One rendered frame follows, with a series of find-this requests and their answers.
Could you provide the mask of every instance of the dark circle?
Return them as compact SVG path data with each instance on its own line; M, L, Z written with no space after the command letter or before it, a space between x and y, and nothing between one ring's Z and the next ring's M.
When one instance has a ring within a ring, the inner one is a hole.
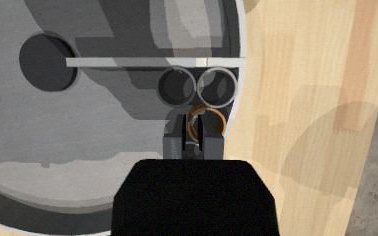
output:
M234 100L236 92L236 78L225 68L211 68L199 78L198 95L210 107L227 106Z
M160 99L169 106L178 107L189 104L196 93L196 81L184 68L169 68L158 83Z
M75 57L63 40L46 34L32 36L22 45L19 64L30 84L43 91L61 91L73 84L77 68L67 67L66 57Z

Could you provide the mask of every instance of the light wood surface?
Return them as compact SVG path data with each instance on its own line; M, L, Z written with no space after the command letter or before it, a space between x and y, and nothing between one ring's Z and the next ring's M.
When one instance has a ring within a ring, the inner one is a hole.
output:
M281 235L344 235L378 114L378 1L245 8L247 75L225 159L254 166Z

